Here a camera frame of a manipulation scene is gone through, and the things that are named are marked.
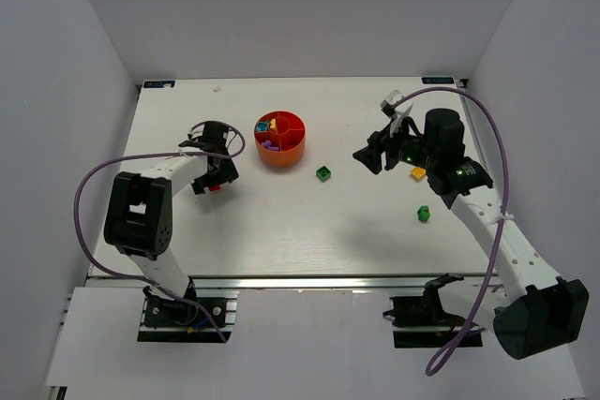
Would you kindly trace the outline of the green square lego brick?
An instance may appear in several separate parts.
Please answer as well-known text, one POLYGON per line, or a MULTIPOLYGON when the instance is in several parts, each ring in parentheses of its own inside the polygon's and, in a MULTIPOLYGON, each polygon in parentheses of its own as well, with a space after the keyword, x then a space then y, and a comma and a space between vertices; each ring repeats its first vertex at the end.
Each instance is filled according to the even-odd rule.
POLYGON ((321 166, 316 169, 316 176, 321 182, 325 182, 331 178, 332 172, 326 167, 321 166))

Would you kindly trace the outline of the light blue lego brick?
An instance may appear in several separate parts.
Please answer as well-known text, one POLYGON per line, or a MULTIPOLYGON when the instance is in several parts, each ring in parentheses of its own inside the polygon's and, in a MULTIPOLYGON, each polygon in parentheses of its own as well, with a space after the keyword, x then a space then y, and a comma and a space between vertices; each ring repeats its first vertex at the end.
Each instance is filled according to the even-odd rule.
POLYGON ((257 123, 257 125, 255 127, 255 131, 257 133, 267 132, 268 130, 269 130, 269 123, 268 122, 260 121, 260 122, 257 123))

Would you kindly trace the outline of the green lego piece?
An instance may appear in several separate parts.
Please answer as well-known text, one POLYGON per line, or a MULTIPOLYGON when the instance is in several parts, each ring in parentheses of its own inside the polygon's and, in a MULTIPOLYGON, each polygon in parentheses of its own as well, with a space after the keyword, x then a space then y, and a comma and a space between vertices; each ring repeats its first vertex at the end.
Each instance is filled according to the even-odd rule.
POLYGON ((420 206, 416 214, 420 222, 428 222, 430 219, 430 210, 427 205, 420 206))

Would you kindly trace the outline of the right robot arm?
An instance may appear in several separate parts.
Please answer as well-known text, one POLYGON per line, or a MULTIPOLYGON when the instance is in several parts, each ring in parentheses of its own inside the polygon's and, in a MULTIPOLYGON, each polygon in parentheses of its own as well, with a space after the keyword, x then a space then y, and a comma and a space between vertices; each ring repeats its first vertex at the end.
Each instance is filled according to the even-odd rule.
POLYGON ((464 132, 459 114, 449 109, 429 111, 422 130, 409 115, 395 115, 352 155, 374 174, 398 163, 425 170, 429 187, 472 234, 502 281, 502 292, 480 295, 459 276, 440 276, 426 284, 421 314, 437 322, 459 316, 491 331, 516 360, 576 341, 588 290, 545 262, 502 212, 488 173, 465 155, 464 132))

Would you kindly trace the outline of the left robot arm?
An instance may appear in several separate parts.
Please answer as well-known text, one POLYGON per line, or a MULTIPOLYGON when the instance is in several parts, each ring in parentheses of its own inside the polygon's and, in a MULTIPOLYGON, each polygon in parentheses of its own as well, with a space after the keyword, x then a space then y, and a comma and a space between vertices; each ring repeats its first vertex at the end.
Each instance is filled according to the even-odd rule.
POLYGON ((171 250, 173 198, 186 187, 202 195, 239 177, 228 150, 228 139, 236 134, 219 121, 202 122, 188 132, 175 156, 141 172, 122 171, 113 180, 104 240, 155 283, 152 294, 196 299, 171 250))

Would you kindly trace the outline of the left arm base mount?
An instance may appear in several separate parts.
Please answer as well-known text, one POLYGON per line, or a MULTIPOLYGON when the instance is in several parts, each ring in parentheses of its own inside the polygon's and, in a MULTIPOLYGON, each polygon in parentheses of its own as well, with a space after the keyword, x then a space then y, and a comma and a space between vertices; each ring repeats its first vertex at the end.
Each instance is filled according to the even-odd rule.
POLYGON ((157 296, 149 287, 142 290, 144 304, 137 341, 141 343, 223 344, 233 332, 236 300, 214 295, 196 302, 209 315, 190 304, 157 296))

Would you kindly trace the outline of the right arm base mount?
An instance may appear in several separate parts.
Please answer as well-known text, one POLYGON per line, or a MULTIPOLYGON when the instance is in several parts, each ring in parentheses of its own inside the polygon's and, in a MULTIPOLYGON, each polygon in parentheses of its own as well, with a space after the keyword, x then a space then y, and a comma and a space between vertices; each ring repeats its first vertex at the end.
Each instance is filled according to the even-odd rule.
POLYGON ((441 348, 465 327, 473 299, 481 287, 458 274, 443 274, 418 295, 395 295, 382 318, 393 327, 395 348, 441 348))

